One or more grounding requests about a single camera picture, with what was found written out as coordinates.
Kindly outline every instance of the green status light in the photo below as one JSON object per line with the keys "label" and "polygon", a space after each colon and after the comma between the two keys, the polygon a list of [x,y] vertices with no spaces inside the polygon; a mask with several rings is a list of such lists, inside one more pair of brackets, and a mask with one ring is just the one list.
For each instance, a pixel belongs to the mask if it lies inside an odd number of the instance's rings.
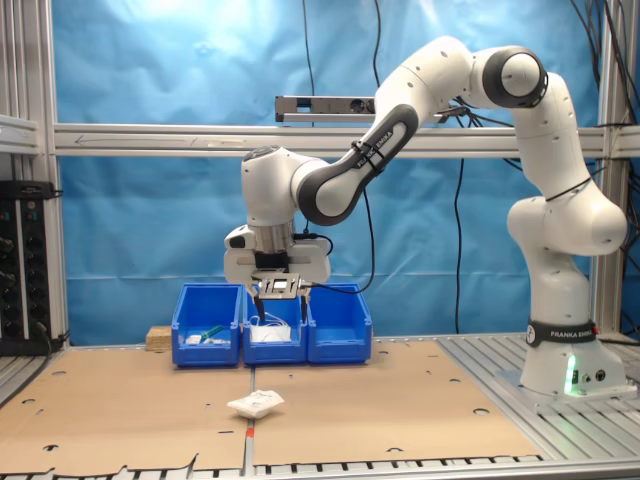
{"label": "green status light", "polygon": [[567,376],[564,380],[564,393],[566,395],[571,394],[571,388],[573,385],[573,371],[576,368],[576,356],[571,355],[569,357],[569,361],[567,362]]}

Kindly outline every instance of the blue backdrop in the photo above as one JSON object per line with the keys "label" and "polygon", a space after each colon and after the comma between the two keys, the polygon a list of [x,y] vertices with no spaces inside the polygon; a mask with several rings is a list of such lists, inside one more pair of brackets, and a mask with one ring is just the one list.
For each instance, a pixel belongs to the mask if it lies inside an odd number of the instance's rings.
{"label": "blue backdrop", "polygon": [[[301,0],[53,6],[61,122],[273,125],[276,95],[310,94]],[[587,40],[568,1],[382,0],[381,10],[381,79],[440,35],[471,50],[519,44],[566,79],[579,124],[596,123]],[[308,0],[307,14],[316,95],[373,95],[373,0]],[[61,165],[73,342],[143,341],[151,325],[170,322],[184,282],[224,281],[223,239],[246,215],[239,159],[69,157]],[[378,335],[453,332],[458,168],[457,160],[398,160],[369,187],[377,271],[365,297]],[[525,329],[528,275],[506,217],[536,194],[500,160],[467,161],[462,332]],[[334,239],[334,279],[366,281],[364,206],[316,230]]]}

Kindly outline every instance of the metal rail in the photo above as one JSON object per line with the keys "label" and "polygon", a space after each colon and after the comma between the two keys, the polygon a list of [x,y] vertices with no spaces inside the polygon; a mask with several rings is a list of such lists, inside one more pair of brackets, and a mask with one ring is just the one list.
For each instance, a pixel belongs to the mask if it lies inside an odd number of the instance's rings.
{"label": "metal rail", "polygon": [[[310,156],[339,158],[364,128],[298,128],[58,123],[56,155],[102,157],[243,157],[263,145]],[[601,157],[603,128],[582,128],[586,157]],[[519,158],[513,128],[420,130],[398,158]]]}
{"label": "metal rail", "polygon": [[36,124],[0,115],[0,153],[37,155]]}

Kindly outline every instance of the franka emika robot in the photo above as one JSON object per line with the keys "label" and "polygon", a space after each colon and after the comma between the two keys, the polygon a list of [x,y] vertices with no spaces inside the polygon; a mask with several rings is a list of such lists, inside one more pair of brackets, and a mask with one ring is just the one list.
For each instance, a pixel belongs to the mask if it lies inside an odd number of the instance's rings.
{"label": "franka emika robot", "polygon": [[547,74],[525,48],[471,53],[454,38],[438,38],[384,81],[373,125],[339,161],[278,146],[248,154],[242,161],[248,220],[225,239],[227,281],[246,285],[262,316],[263,299],[300,296],[304,310],[314,284],[329,278],[329,244],[294,237],[296,210],[317,225],[344,221],[366,185],[457,96],[473,107],[511,112],[524,175],[542,193],[517,202],[507,221],[531,278],[521,384],[567,400],[630,394],[635,387],[620,358],[596,338],[589,283],[573,261],[615,252],[626,235],[625,215],[591,179],[564,80]]}

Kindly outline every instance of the blue plastic bin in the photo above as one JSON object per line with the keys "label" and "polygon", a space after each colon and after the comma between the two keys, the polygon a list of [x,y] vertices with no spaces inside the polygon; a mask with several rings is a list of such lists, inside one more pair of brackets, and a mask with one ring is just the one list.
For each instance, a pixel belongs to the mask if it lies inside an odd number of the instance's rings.
{"label": "blue plastic bin", "polygon": [[302,321],[300,298],[264,300],[266,312],[281,318],[291,327],[290,342],[252,342],[250,319],[258,315],[249,292],[245,293],[242,313],[242,358],[247,365],[304,363],[307,361],[307,322]]}
{"label": "blue plastic bin", "polygon": [[[187,283],[182,287],[171,322],[173,363],[180,367],[237,365],[240,360],[240,304],[242,285]],[[185,344],[190,335],[200,335],[222,325],[212,338],[227,344]]]}
{"label": "blue plastic bin", "polygon": [[[330,284],[356,292],[354,283]],[[371,357],[371,314],[362,294],[314,288],[309,305],[311,363],[363,363]]]}

